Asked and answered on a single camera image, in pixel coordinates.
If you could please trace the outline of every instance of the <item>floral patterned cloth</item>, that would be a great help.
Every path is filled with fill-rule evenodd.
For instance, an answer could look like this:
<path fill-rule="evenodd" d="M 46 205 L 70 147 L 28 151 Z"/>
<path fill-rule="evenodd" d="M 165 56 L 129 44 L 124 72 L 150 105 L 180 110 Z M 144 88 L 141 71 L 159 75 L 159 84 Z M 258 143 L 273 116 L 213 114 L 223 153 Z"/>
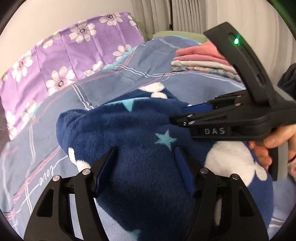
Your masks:
<path fill-rule="evenodd" d="M 238 74 L 234 74 L 232 72 L 228 72 L 223 69 L 215 69 L 215 68 L 201 67 L 201 66 L 173 66 L 172 67 L 173 72 L 181 72 L 186 70 L 198 70 L 198 71 L 206 72 L 209 74 L 219 74 L 221 76 L 228 77 L 238 82 L 242 82 Z"/>
<path fill-rule="evenodd" d="M 39 41 L 0 78 L 10 139 L 48 96 L 93 75 L 143 42 L 127 12 L 79 21 Z"/>

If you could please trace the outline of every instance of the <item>pink folded cloth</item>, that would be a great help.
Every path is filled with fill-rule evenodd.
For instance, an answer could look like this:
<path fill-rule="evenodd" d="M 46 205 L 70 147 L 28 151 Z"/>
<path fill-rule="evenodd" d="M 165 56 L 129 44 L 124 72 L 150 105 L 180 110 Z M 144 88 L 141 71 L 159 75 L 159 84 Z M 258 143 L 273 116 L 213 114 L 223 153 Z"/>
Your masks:
<path fill-rule="evenodd" d="M 224 56 L 219 54 L 216 46 L 211 42 L 207 41 L 200 46 L 193 46 L 184 49 L 179 49 L 176 51 L 178 56 L 189 55 L 189 54 L 201 54 L 201 55 L 209 55 L 221 59 L 225 59 Z"/>
<path fill-rule="evenodd" d="M 188 54 L 188 55 L 183 55 L 183 56 L 175 57 L 174 60 L 182 60 L 182 61 L 188 61 L 188 60 L 195 60 L 195 61 L 214 61 L 214 62 L 218 62 L 218 63 L 221 63 L 221 64 L 225 64 L 225 65 L 229 65 L 230 66 L 230 63 L 228 63 L 225 59 L 213 57 L 213 56 L 210 56 L 210 55 L 202 55 L 202 54 Z"/>

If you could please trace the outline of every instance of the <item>blanket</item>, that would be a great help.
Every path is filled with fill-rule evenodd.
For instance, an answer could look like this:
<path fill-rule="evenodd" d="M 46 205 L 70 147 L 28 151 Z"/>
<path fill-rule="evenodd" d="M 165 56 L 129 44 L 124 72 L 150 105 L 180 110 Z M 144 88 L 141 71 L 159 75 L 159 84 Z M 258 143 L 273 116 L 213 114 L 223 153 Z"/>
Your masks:
<path fill-rule="evenodd" d="M 273 211 L 269 174 L 246 143 L 196 141 L 188 129 L 172 125 L 169 118 L 187 106 L 153 83 L 90 111 L 62 113 L 57 139 L 79 171 L 118 147 L 117 165 L 97 201 L 137 240 L 177 241 L 187 231 L 195 200 L 179 174 L 177 146 L 217 175 L 239 174 L 268 226 Z"/>

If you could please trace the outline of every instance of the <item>metal rivet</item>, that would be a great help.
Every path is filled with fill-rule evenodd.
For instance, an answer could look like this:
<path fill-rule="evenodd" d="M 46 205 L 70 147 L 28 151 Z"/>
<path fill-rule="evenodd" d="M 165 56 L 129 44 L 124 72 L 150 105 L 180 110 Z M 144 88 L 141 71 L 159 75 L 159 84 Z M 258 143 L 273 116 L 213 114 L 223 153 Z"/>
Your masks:
<path fill-rule="evenodd" d="M 200 169 L 200 172 L 201 172 L 202 174 L 207 174 L 207 173 L 209 173 L 209 169 L 203 167 L 203 168 Z"/>
<path fill-rule="evenodd" d="M 52 178 L 52 180 L 53 180 L 54 182 L 57 182 L 59 179 L 60 179 L 60 176 L 58 176 L 58 175 L 56 175 L 56 176 L 54 176 L 54 177 Z"/>
<path fill-rule="evenodd" d="M 238 174 L 232 174 L 231 175 L 233 180 L 239 180 L 239 175 Z"/>
<path fill-rule="evenodd" d="M 90 169 L 84 169 L 84 170 L 82 171 L 82 174 L 83 174 L 83 175 L 88 175 L 88 174 L 90 174 L 90 172 L 91 172 Z"/>

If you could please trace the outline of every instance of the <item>star pattern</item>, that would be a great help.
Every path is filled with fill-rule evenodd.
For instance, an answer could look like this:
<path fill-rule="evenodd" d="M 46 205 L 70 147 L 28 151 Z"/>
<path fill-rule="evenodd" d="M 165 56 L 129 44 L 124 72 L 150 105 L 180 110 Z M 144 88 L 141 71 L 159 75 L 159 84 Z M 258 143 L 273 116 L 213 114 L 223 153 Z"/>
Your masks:
<path fill-rule="evenodd" d="M 133 110 L 133 104 L 135 101 L 149 99 L 148 97 L 138 97 L 138 98 L 131 98 L 126 100 L 118 100 L 111 103 L 107 103 L 106 105 L 116 105 L 116 104 L 123 104 L 124 107 L 131 112 Z"/>
<path fill-rule="evenodd" d="M 170 151 L 172 151 L 171 143 L 175 142 L 177 138 L 173 138 L 170 136 L 169 130 L 167 130 L 164 134 L 155 134 L 158 137 L 158 141 L 155 144 L 166 145 Z"/>

